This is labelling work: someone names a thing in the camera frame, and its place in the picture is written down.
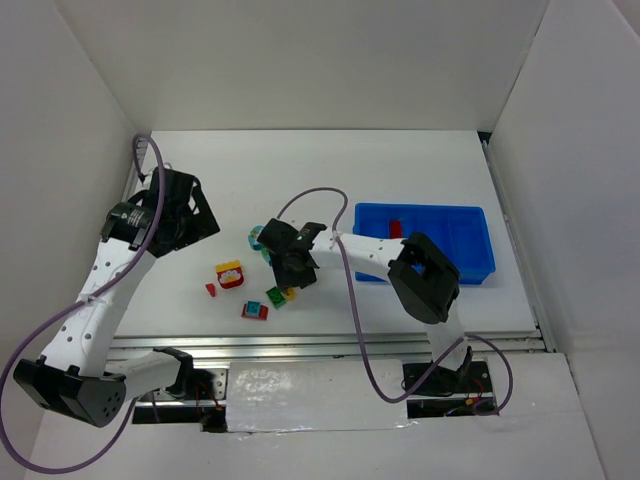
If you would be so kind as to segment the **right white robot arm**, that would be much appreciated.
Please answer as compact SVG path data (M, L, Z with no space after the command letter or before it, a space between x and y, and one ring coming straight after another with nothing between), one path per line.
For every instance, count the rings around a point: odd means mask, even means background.
M304 289L317 281L317 270L339 267L390 283L404 311L425 325L432 354L441 361L437 375L460 383L468 373L472 350L460 321L450 317L460 273L427 235L376 239L331 232L314 222L296 229L272 219L257 241L269 254L281 290Z

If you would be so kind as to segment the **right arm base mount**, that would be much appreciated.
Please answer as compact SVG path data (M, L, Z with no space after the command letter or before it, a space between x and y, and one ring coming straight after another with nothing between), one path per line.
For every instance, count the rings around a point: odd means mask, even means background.
M488 414L497 406L488 364L473 360L458 379L438 368L406 401L409 419L466 417Z

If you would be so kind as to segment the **red yellow lego brick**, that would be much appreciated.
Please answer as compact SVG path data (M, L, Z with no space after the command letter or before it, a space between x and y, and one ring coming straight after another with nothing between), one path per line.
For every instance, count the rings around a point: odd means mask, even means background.
M400 220L391 220L389 222L389 238L398 239L403 238L403 228Z

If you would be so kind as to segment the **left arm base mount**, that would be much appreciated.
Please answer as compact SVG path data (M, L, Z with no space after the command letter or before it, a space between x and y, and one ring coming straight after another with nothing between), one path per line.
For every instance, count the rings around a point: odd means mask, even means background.
M201 432L226 433L228 368L197 369L190 390L175 396L166 389L136 402L134 425L190 425Z

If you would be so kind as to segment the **green teal lego stack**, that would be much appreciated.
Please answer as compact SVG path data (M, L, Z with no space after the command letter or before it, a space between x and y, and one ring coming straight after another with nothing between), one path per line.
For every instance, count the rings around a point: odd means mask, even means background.
M266 264L271 267L272 266L272 260L271 260L271 254L269 252L268 249L266 248L262 248L260 250L261 256L264 259L264 261L266 262Z

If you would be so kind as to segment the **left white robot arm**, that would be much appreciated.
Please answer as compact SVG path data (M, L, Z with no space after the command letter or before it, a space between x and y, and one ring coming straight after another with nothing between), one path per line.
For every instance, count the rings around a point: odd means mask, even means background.
M18 385L46 410L102 428L123 404L153 390L174 398L195 390L203 372L191 355L155 348L142 357L108 365L116 330L144 276L156 260L220 230L193 175L155 171L149 188L107 214L90 274L52 341L35 360L20 360Z

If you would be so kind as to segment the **green square lego brick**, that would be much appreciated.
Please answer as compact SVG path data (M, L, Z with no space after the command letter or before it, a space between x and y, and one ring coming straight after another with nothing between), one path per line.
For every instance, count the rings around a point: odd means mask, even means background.
M287 303L287 299L285 295L277 288L272 287L271 289L266 291L266 295L271 302L271 304L276 308L280 308L281 306Z

